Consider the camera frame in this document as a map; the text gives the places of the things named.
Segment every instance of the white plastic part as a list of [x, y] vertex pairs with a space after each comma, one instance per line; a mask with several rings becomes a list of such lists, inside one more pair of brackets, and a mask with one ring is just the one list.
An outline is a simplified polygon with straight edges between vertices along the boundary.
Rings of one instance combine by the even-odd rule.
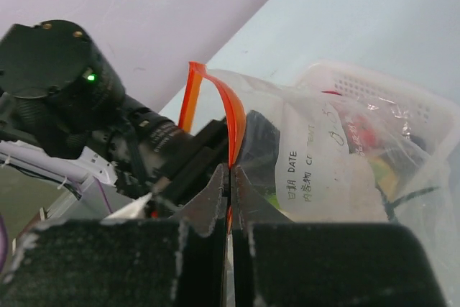
[[39, 147], [24, 142], [0, 142], [0, 153], [5, 154], [49, 170], [78, 183], [83, 182], [88, 175], [92, 175], [106, 185], [116, 182], [116, 173], [112, 164], [97, 155], [87, 147], [83, 150], [78, 160], [63, 160], [49, 157]]
[[16, 238], [14, 238], [13, 241], [11, 241], [11, 255], [14, 255], [14, 253], [16, 252], [16, 245], [17, 241]]
[[[418, 171], [405, 190], [416, 191], [427, 181], [432, 172], [439, 172], [438, 165], [445, 162], [460, 142], [460, 107], [454, 102], [437, 96], [411, 83], [384, 73], [356, 65], [322, 60], [302, 74], [294, 86], [313, 87], [321, 91], [336, 91], [344, 96], [381, 97], [404, 104], [411, 113], [411, 133], [423, 139], [431, 159]], [[445, 178], [449, 167], [442, 170]]]
[[148, 193], [108, 215], [105, 219], [143, 219], [144, 207], [151, 198], [152, 194]]

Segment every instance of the white cable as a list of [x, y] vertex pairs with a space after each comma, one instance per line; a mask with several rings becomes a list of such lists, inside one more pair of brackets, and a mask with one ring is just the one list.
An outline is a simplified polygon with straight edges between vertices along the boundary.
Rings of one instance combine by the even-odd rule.
[[64, 181], [57, 187], [58, 190], [60, 190], [64, 185], [67, 183], [67, 176], [64, 177]]
[[12, 160], [12, 156], [10, 154], [8, 154], [8, 157], [6, 158], [5, 162], [3, 162], [1, 165], [0, 165], [0, 168], [5, 168], [6, 165], [9, 165], [9, 163], [11, 162]]
[[16, 252], [16, 238], [13, 239], [11, 243], [11, 253], [14, 254]]

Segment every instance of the white wall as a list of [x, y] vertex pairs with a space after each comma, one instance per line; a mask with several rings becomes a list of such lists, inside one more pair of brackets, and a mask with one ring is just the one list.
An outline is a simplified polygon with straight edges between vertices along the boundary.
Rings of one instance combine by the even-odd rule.
[[159, 111], [266, 0], [0, 0], [0, 34], [13, 23], [68, 19], [86, 28], [128, 92]]

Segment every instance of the orange plastic strip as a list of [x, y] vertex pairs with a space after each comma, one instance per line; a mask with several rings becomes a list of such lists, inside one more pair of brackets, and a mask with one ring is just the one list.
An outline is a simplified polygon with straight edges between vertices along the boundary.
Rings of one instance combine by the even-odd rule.
[[223, 81], [209, 75], [204, 64], [190, 62], [179, 127], [185, 131], [190, 131], [191, 129], [203, 78], [215, 85], [224, 103], [227, 127], [229, 128], [229, 167], [231, 167], [238, 158], [243, 142], [244, 131], [246, 130], [246, 113], [235, 92]]
[[186, 132], [192, 129], [193, 118], [195, 117], [196, 102], [200, 93], [200, 85], [203, 77], [192, 69], [192, 63], [188, 69], [187, 86], [180, 110], [179, 127]]

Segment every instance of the plastic bag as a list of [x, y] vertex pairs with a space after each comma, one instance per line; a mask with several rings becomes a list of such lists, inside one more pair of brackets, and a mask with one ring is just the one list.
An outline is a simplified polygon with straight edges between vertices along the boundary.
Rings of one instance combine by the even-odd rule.
[[[202, 67], [199, 74], [217, 78], [237, 96], [245, 124], [240, 119], [241, 135], [233, 128], [229, 140], [241, 147], [236, 163], [267, 201], [294, 221], [406, 225], [425, 247], [445, 294], [458, 294], [460, 246], [448, 173], [411, 133], [408, 108], [229, 71]], [[225, 115], [228, 121], [231, 109], [223, 109], [220, 95], [204, 83], [193, 125]], [[420, 174], [428, 162], [437, 169]]]

